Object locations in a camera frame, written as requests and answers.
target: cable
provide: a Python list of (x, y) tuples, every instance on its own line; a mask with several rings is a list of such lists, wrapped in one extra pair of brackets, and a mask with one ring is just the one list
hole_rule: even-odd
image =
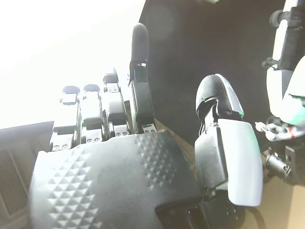
[(258, 209), (252, 207), (247, 207), (246, 209), (253, 214), (259, 229), (267, 229), (264, 218)]

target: bright white light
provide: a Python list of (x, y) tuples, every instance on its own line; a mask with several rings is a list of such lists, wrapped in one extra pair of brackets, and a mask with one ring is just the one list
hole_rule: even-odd
[(101, 85), (111, 66), (124, 90), (144, 3), (0, 1), (0, 128), (53, 120), (63, 86)]

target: floor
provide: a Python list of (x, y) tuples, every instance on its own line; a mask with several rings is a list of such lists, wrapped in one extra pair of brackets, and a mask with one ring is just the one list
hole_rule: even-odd
[[(199, 120), (195, 96), (213, 73), (232, 84), (251, 124), (270, 115), (261, 62), (272, 55), (269, 24), (283, 0), (147, 0), (141, 16), (150, 35), (149, 81), (156, 118), (193, 145)], [(263, 134), (257, 134), (266, 148)]]

